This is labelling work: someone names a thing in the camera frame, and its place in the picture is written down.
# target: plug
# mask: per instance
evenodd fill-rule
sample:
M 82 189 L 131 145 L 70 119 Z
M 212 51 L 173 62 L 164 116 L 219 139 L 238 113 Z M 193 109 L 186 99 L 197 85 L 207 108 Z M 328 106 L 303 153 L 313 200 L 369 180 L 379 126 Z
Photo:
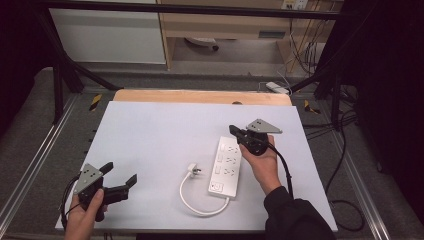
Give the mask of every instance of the plug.
M 188 165 L 187 170 L 191 173 L 190 177 L 194 177 L 195 175 L 199 174 L 200 169 L 197 168 L 197 164 L 196 163 L 190 163 L 190 165 Z

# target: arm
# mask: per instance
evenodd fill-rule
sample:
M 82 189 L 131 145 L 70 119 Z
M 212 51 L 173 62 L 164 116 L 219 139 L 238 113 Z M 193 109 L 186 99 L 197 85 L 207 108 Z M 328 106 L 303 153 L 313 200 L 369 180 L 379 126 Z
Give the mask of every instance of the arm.
M 87 240 L 90 239 L 91 232 L 94 228 L 94 220 L 96 218 L 97 209 L 102 204 L 104 192 L 103 189 L 97 190 L 93 199 L 91 200 L 90 205 L 87 208 L 87 211 L 79 204 L 78 195 L 72 196 L 71 208 L 69 212 L 69 220 L 65 233 L 65 240 Z
M 268 136 L 268 140 L 275 145 L 273 136 Z M 335 239 L 330 227 L 312 204 L 302 199 L 292 199 L 281 185 L 276 153 L 268 148 L 261 156 L 255 156 L 243 145 L 240 145 L 240 149 L 266 195 L 267 239 Z

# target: white cable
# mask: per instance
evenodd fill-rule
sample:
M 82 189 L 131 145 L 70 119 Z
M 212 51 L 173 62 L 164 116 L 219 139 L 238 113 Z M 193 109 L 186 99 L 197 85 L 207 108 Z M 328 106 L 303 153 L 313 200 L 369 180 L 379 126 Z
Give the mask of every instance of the white cable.
M 220 213 L 220 212 L 222 212 L 227 206 L 228 206 L 228 203 L 230 202 L 230 198 L 229 197 L 227 197 L 226 199 L 225 199 L 225 203 L 224 203 L 224 206 L 222 206 L 220 209 L 218 209 L 218 210 L 216 210 L 216 211 L 213 211 L 213 212 L 201 212 L 201 211 L 199 211 L 199 210 L 196 210 L 196 209 L 194 209 L 193 207 L 191 207 L 186 201 L 185 201 L 185 199 L 184 199 L 184 197 L 183 197 L 183 192 L 182 192 L 182 189 L 183 189 L 183 185 L 184 185 L 184 183 L 185 183 L 185 181 L 187 180 L 187 178 L 191 175 L 192 173 L 191 172 L 188 172 L 187 173 L 187 175 L 186 175 L 186 177 L 184 178 L 184 180 L 181 182 L 181 185 L 180 185 L 180 197 L 181 197 L 181 200 L 183 201 L 183 203 L 191 210 L 191 211 L 193 211 L 193 212 L 195 212 L 195 213 L 197 213 L 197 214 L 199 214 L 199 215 L 202 215 L 202 216 L 212 216 L 212 215 L 215 215 L 215 214 L 218 214 L 218 213 Z

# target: aluminum rail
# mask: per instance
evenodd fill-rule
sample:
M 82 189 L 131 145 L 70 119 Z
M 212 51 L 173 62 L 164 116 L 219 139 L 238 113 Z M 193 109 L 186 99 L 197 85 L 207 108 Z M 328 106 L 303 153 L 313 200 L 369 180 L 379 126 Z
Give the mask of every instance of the aluminum rail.
M 43 163 L 49 155 L 50 150 L 56 142 L 56 139 L 58 138 L 63 127 L 65 126 L 65 123 L 68 120 L 78 97 L 79 96 L 77 94 L 74 94 L 70 97 L 70 99 L 65 105 L 64 114 L 62 118 L 59 119 L 59 122 L 56 125 L 53 125 L 51 127 L 49 133 L 47 134 L 46 138 L 44 139 L 31 163 L 29 164 L 27 170 L 25 171 L 15 190 L 7 200 L 6 204 L 3 206 L 3 209 L 0 211 L 0 239 L 3 238 L 7 228 L 12 222 L 13 217 L 18 211 L 19 206 L 21 205 L 26 194 L 31 188 L 32 183 L 37 177 L 38 172 L 43 166 Z

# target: white desk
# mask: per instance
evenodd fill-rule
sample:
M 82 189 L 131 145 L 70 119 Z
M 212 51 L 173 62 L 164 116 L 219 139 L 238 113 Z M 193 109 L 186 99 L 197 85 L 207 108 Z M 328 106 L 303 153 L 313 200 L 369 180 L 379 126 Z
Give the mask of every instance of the white desk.
M 115 168 L 105 175 L 106 187 L 122 185 L 135 173 L 138 183 L 131 188 L 128 200 L 109 206 L 105 220 L 95 228 L 127 232 L 263 231 L 265 195 L 245 161 L 237 197 L 222 213 L 199 217 L 179 197 L 187 166 L 196 162 L 202 172 L 186 182 L 186 200 L 203 211 L 223 204 L 224 199 L 207 192 L 219 137 L 232 137 L 230 124 L 244 128 L 256 118 L 283 130 L 274 136 L 293 176 L 294 196 L 309 200 L 337 231 L 295 107 L 152 102 L 108 105 L 84 163 L 97 168 L 114 163 Z M 286 185 L 279 164 L 280 179 Z M 62 228 L 60 221 L 56 228 Z

